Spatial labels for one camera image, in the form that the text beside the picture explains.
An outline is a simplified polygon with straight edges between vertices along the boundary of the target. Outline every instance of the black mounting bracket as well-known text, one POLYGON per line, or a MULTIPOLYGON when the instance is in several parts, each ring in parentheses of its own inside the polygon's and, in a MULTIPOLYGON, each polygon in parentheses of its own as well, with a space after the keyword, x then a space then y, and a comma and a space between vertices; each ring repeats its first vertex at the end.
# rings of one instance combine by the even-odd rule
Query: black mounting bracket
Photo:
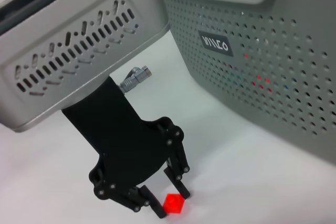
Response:
POLYGON ((183 131, 169 118, 141 120, 111 78, 63 113, 99 154, 89 174, 99 199, 112 199, 135 212, 151 206, 159 218, 164 218, 166 213, 154 195, 146 186, 137 185, 165 162, 167 177, 183 198, 190 197, 181 182, 182 175, 190 170, 183 131))

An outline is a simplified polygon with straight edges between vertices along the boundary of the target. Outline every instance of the white table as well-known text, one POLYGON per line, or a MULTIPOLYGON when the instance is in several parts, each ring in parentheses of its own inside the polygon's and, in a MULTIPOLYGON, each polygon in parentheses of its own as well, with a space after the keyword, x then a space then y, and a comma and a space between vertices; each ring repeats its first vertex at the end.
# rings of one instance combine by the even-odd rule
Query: white table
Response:
MULTIPOLYGON (((336 169, 253 125, 188 74, 172 35, 111 76, 135 66, 153 76, 127 94, 144 120, 170 117, 184 133, 193 196, 180 215, 160 220, 93 194, 98 154, 61 112, 28 132, 0 126, 0 223, 335 224, 336 169)), ((176 193, 163 171, 145 184, 161 203, 176 193)))

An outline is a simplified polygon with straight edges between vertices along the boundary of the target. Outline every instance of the silver cable connector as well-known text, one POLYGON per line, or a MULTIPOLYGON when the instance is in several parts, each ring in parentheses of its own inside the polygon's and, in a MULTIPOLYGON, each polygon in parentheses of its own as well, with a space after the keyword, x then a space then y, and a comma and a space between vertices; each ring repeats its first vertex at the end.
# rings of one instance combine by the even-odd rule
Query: silver cable connector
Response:
POLYGON ((134 89, 139 83, 143 82, 150 76, 152 76, 152 73, 146 66, 143 68, 133 68, 126 76, 125 80, 120 83, 119 88, 122 93, 125 94, 134 89))

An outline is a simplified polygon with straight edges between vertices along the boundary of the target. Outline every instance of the perforated metal case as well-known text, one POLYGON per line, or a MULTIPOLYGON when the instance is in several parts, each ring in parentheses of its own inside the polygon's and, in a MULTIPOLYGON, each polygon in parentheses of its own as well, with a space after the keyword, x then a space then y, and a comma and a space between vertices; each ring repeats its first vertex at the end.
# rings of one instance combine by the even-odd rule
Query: perforated metal case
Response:
POLYGON ((168 29, 162 0, 56 0, 0 36, 0 123, 74 104, 168 29))
POLYGON ((193 78, 227 106, 336 162, 335 0, 165 0, 193 78), (228 38, 233 57, 202 45, 228 38))

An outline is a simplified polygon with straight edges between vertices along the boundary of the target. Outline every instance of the red block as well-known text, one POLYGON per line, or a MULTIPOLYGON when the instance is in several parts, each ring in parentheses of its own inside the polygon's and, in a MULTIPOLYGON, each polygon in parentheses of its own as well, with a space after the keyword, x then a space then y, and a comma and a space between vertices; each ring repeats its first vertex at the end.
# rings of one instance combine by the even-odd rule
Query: red block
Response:
POLYGON ((167 194, 163 209, 167 214, 180 214, 183 204, 184 198, 180 194, 167 194))

